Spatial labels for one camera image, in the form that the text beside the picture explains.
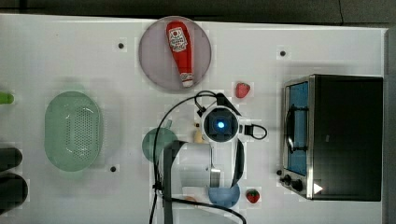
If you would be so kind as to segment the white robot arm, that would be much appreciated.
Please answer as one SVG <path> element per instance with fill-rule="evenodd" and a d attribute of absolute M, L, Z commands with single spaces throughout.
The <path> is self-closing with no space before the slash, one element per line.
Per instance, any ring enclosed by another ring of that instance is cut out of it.
<path fill-rule="evenodd" d="M 164 224 L 174 224 L 173 204 L 186 187 L 230 189 L 244 173 L 243 126 L 234 108 L 215 105 L 201 116 L 203 144 L 175 140 L 159 158 Z"/>

